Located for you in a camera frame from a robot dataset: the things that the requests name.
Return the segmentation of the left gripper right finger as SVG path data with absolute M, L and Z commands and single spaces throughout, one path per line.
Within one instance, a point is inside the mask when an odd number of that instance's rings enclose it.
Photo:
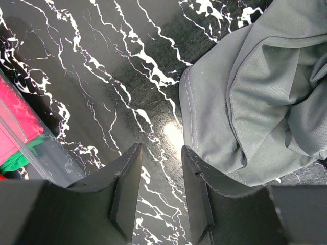
M 268 244 L 267 189 L 251 188 L 204 162 L 190 147 L 181 150 L 193 244 Z

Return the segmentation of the grey t-shirt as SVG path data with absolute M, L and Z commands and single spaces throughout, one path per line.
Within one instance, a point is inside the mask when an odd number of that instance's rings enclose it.
M 326 159 L 326 1 L 273 1 L 179 83 L 184 143 L 257 186 Z

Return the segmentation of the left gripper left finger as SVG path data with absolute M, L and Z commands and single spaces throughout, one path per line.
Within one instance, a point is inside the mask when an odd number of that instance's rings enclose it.
M 142 156 L 142 145 L 134 144 L 112 163 L 68 187 L 76 194 L 68 242 L 132 241 Z

